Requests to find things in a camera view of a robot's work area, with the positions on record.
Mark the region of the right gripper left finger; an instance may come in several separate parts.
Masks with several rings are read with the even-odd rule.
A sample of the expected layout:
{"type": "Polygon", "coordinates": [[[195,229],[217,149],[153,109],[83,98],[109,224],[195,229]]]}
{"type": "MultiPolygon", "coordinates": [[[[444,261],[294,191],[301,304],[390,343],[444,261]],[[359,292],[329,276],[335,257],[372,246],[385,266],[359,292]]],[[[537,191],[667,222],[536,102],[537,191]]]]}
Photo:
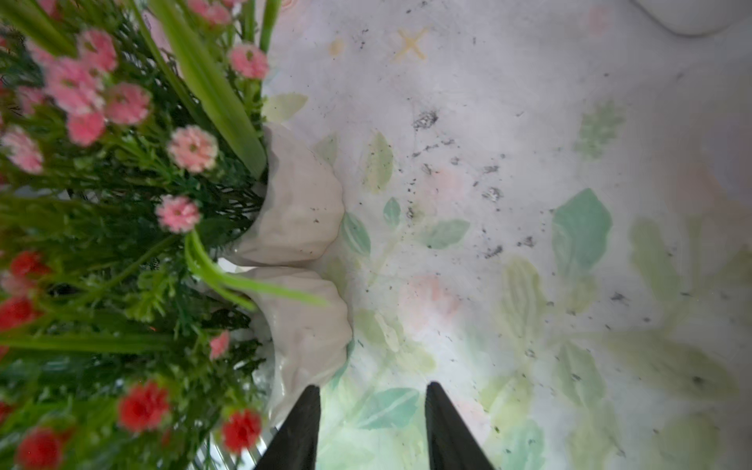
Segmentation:
{"type": "Polygon", "coordinates": [[[315,470],[320,417],[320,389],[309,385],[296,401],[255,469],[315,470]]]}

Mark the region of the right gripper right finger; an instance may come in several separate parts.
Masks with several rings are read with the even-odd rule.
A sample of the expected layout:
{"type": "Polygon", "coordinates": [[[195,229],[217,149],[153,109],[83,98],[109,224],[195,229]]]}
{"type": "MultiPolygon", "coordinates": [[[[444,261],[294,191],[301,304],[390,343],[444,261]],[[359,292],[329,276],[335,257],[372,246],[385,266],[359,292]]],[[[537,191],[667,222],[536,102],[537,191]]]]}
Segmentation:
{"type": "Polygon", "coordinates": [[[438,382],[427,387],[424,413],[431,470],[494,470],[438,382]]]}

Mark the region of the pink red potted gypsophila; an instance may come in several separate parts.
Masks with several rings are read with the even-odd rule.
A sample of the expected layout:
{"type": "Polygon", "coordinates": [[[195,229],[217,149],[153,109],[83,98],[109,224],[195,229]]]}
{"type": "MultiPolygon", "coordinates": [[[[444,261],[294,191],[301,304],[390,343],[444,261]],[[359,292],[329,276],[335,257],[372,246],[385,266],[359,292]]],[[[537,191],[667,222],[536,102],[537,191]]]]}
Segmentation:
{"type": "Polygon", "coordinates": [[[250,452],[346,357],[335,286],[221,271],[200,236],[146,249],[6,248],[1,465],[197,469],[250,452]]]}

